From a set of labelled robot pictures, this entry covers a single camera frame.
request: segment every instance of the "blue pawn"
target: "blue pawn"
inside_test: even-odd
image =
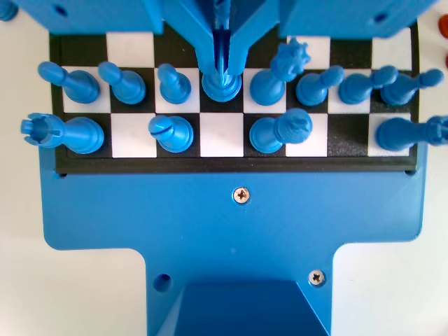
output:
[[[9,0],[0,0],[0,21],[12,20],[19,8]]]
[[[309,114],[301,108],[292,108],[277,119],[261,118],[251,127],[249,139],[260,153],[277,152],[284,144],[300,144],[313,130]]]
[[[443,73],[439,69],[431,69],[416,78],[400,73],[393,84],[381,89],[381,98],[388,105],[404,105],[411,100],[418,89],[436,86],[442,81]]]
[[[373,89],[392,84],[398,76],[398,70],[391,65],[383,66],[374,71],[370,77],[361,73],[354,73],[345,78],[339,86],[339,98],[345,104],[359,104],[364,102]]]
[[[448,116],[434,116],[423,123],[392,118],[378,127],[376,139],[378,145],[388,151],[401,151],[418,142],[427,142],[433,146],[446,145]]]
[[[292,38],[282,43],[271,61],[271,69],[258,72],[251,81],[252,99],[259,105],[277,103],[285,93],[286,82],[291,82],[303,72],[303,66],[311,61],[307,54],[308,44],[300,44]]]
[[[23,120],[20,127],[24,139],[31,145],[42,148],[54,148],[64,144],[78,154],[97,151],[104,142],[101,127],[86,117],[77,117],[63,122],[56,115],[32,113],[31,120]]]
[[[139,74],[124,70],[110,62],[102,62],[98,66],[101,79],[109,83],[115,97],[125,104],[137,104],[146,94],[145,82]]]
[[[304,105],[318,105],[327,97],[328,89],[339,85],[343,79],[344,69],[339,65],[330,67],[320,75],[308,73],[299,80],[295,88],[295,95]]]
[[[53,62],[42,62],[37,70],[44,80],[62,86],[67,97],[74,102],[89,104],[99,96],[97,80],[86,71],[75,70],[68,73],[67,70]]]
[[[193,128],[182,117],[158,115],[149,122],[150,134],[171,153],[186,151],[193,142]]]
[[[160,94],[171,104],[186,102],[191,93],[191,84],[187,76],[179,73],[170,64],[162,64],[157,70],[160,79]]]

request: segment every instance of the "screw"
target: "screw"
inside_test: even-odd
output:
[[[308,281],[311,285],[319,287],[325,282],[325,274],[321,270],[315,269],[309,274]]]
[[[236,203],[244,204],[249,201],[249,190],[244,187],[240,187],[233,192],[233,199]]]

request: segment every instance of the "white surface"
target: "white surface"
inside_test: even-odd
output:
[[[443,1],[420,20],[421,70],[444,70]],[[0,335],[146,335],[145,267],[131,250],[56,251],[43,239],[36,148],[18,125],[49,112],[37,75],[48,33],[20,13],[0,22]],[[421,92],[421,119],[446,114],[448,81]],[[448,147],[430,148],[423,232],[410,243],[350,244],[334,261],[333,336],[448,336]]]

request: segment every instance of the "chess piece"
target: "chess piece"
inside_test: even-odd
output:
[[[249,139],[260,153],[277,152],[284,144],[300,144],[313,130],[309,114],[301,108],[292,108],[277,119],[261,118],[251,127]]]
[[[436,86],[442,81],[443,72],[439,69],[431,69],[416,78],[400,73],[393,84],[381,89],[381,98],[388,105],[404,105],[412,99],[417,90]]]
[[[75,70],[68,73],[53,62],[43,62],[38,66],[39,75],[54,85],[62,86],[68,98],[81,104],[94,102],[99,96],[97,80],[88,72]]]
[[[373,89],[392,84],[398,76],[398,70],[386,65],[374,71],[370,76],[354,73],[345,78],[339,86],[339,98],[345,104],[359,104],[370,97]]]
[[[160,94],[171,104],[186,102],[191,93],[191,84],[187,76],[179,73],[170,64],[162,64],[157,70],[160,79]]]
[[[315,106],[325,100],[328,89],[339,85],[344,79],[344,69],[341,66],[331,66],[322,74],[308,73],[301,77],[295,89],[299,102],[306,106]]]
[[[251,96],[257,104],[273,105],[283,97],[285,83],[301,74],[303,66],[311,60],[307,46],[306,43],[298,43],[295,38],[279,46],[278,53],[271,61],[271,69],[262,70],[252,78]]]
[[[143,100],[146,94],[146,86],[139,74],[120,70],[118,66],[110,62],[102,62],[98,66],[101,79],[111,85],[113,95],[125,104],[137,104]]]
[[[171,153],[186,151],[193,142],[193,128],[182,117],[158,115],[151,119],[148,129],[161,147]]]
[[[42,148],[54,148],[64,144],[78,154],[97,151],[104,142],[102,128],[86,117],[76,117],[63,122],[56,115],[32,113],[31,120],[23,120],[20,127],[24,139],[31,145]]]
[[[418,142],[427,142],[433,146],[446,145],[448,116],[434,116],[422,123],[392,118],[378,127],[376,139],[378,145],[388,151],[401,151]]]

